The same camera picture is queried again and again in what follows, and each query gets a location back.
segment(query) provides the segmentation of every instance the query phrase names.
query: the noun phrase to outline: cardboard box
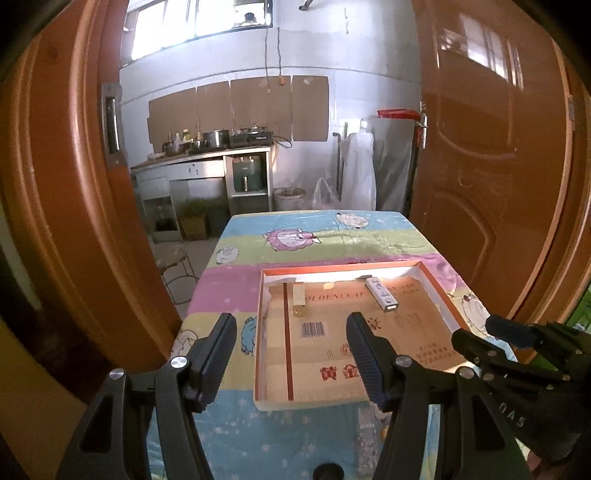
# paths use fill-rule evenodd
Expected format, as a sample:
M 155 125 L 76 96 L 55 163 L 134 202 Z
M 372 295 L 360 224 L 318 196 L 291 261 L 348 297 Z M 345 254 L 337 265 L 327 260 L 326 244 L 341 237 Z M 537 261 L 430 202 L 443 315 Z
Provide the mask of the cardboard box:
M 399 302 L 384 312 L 363 275 L 382 280 Z M 293 284 L 306 285 L 304 316 L 293 315 Z M 263 270 L 255 347 L 254 402 L 288 410 L 367 400 L 345 324 L 361 312 L 374 334 L 426 368 L 465 363 L 452 332 L 468 326 L 420 261 Z

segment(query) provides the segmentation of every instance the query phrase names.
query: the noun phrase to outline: wooden door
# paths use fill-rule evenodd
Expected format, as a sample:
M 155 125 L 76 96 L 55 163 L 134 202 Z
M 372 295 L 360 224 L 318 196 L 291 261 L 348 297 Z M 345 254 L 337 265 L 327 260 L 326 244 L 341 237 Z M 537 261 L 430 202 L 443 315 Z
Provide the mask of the wooden door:
M 570 172 L 564 64 L 509 0 L 413 0 L 426 147 L 411 221 L 491 312 L 512 316 L 552 242 Z
M 111 363 L 141 372 L 166 361 L 180 319 L 128 170 L 103 153 L 99 92 L 118 78 L 125 8 L 74 0 L 28 46 L 2 86 L 0 181 L 40 297 Z

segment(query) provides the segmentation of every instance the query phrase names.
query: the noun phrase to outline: cartoon sheep print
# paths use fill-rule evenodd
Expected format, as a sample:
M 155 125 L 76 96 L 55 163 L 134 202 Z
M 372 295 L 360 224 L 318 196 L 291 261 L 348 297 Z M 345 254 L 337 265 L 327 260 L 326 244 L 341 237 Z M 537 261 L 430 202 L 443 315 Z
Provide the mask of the cartoon sheep print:
M 244 355 L 252 355 L 255 349 L 256 317 L 248 317 L 242 327 L 241 350 Z
M 195 340 L 197 340 L 197 334 L 194 331 L 183 330 L 173 343 L 171 356 L 187 355 Z
M 238 247 L 220 248 L 220 250 L 216 252 L 216 263 L 218 265 L 233 263 L 238 259 L 239 253 Z
M 301 228 L 297 230 L 273 230 L 272 232 L 263 233 L 262 236 L 276 252 L 294 252 L 309 245 L 321 243 L 315 234 L 303 232 Z
M 345 226 L 350 226 L 356 230 L 361 230 L 369 225 L 367 218 L 355 215 L 354 213 L 337 213 L 336 219 Z
M 480 300 L 476 298 L 473 293 L 469 293 L 462 297 L 462 308 L 466 317 L 472 325 L 478 328 L 482 333 L 486 333 L 485 323 L 489 317 L 489 313 L 484 308 Z

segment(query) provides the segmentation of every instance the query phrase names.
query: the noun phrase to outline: cardboard sheet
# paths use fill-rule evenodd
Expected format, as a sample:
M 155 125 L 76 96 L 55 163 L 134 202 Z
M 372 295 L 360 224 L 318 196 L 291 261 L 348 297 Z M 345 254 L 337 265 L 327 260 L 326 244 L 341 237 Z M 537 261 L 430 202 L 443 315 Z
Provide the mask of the cardboard sheet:
M 168 140 L 168 133 L 174 136 L 183 134 L 188 128 L 192 135 L 197 134 L 195 88 L 181 90 L 148 103 L 148 138 L 154 153 L 162 152 L 162 144 Z
M 233 130 L 230 83 L 219 82 L 197 87 L 195 110 L 199 131 Z
M 387 313 L 362 281 L 306 283 L 301 317 L 293 315 L 291 284 L 269 287 L 267 401 L 331 402 L 365 396 L 346 337 L 346 319 L 352 312 L 361 312 L 375 335 L 425 368 L 444 371 L 465 361 L 454 351 L 452 334 L 420 281 L 410 276 L 382 281 L 399 302 Z
M 266 77 L 232 80 L 234 127 L 267 127 L 275 135 L 290 140 L 291 78 L 284 79 L 285 85 L 280 86 L 279 77 L 269 77 L 271 93 L 267 90 Z
M 294 75 L 291 101 L 294 141 L 326 142 L 329 137 L 328 77 Z

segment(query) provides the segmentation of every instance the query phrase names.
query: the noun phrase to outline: white tiled wall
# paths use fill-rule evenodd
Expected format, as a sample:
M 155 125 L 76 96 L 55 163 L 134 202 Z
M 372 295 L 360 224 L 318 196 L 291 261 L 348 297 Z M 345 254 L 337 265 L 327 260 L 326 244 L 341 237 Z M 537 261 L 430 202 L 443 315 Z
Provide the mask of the white tiled wall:
M 345 119 L 375 115 L 378 108 L 418 108 L 420 65 L 411 0 L 316 0 L 301 12 L 300 0 L 275 0 L 268 32 L 269 74 L 278 74 L 281 30 L 284 75 L 329 78 L 327 142 L 295 142 L 280 148 L 276 186 L 310 191 L 318 176 L 336 169 L 336 140 Z M 265 30 L 216 35 L 139 59 L 121 70 L 122 116 L 129 165 L 152 151 L 148 102 L 169 93 L 223 80 L 263 76 Z

